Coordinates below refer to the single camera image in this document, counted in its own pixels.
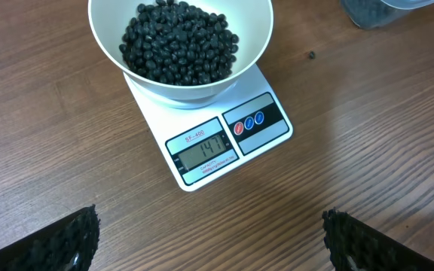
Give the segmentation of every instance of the wood grain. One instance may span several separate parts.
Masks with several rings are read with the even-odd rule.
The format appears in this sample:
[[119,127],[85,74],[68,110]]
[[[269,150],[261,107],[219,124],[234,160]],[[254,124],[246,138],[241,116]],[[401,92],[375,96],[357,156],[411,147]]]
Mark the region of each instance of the wood grain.
[[258,64],[295,134],[185,193],[87,2],[0,2],[0,248],[95,203],[92,270],[331,270],[336,207],[434,260],[434,5],[369,32],[337,1],[274,8]]

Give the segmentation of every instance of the scale platform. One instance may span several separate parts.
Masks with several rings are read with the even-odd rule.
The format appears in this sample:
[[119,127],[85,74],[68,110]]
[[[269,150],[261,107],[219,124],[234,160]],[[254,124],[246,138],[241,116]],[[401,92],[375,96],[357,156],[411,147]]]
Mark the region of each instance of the scale platform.
[[191,192],[289,139],[293,128],[257,65],[226,91],[180,102],[125,79],[181,189]]

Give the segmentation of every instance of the round button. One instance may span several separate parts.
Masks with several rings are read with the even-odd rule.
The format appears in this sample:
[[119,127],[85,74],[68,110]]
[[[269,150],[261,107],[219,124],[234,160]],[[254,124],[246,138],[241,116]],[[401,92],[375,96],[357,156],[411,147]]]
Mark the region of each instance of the round button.
[[246,129],[252,129],[254,127],[254,119],[252,117],[246,118]]
[[236,136],[240,136],[240,134],[242,134],[242,132],[244,131],[244,123],[241,123],[240,121],[238,123],[235,124],[234,126],[234,134]]
[[257,125],[262,124],[264,122],[264,113],[262,113],[260,111],[255,113],[254,119],[255,119],[255,124],[257,124]]

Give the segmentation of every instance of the kitchen scale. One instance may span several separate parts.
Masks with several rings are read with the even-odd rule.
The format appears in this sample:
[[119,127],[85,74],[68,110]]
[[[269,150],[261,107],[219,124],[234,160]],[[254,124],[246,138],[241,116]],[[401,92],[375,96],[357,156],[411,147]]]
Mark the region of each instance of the kitchen scale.
[[181,189],[195,191],[289,139],[292,125],[257,65],[209,99],[180,102],[125,79]]

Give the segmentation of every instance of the wooden surface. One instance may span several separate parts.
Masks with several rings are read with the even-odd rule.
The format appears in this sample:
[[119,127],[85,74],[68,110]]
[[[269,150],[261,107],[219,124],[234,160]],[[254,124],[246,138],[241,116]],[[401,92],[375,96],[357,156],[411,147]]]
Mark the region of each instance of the wooden surface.
[[274,7],[258,64],[295,134],[185,193],[87,2],[0,1],[0,248],[95,203],[92,270],[331,270],[336,207],[434,260],[434,5],[370,32],[338,1]]

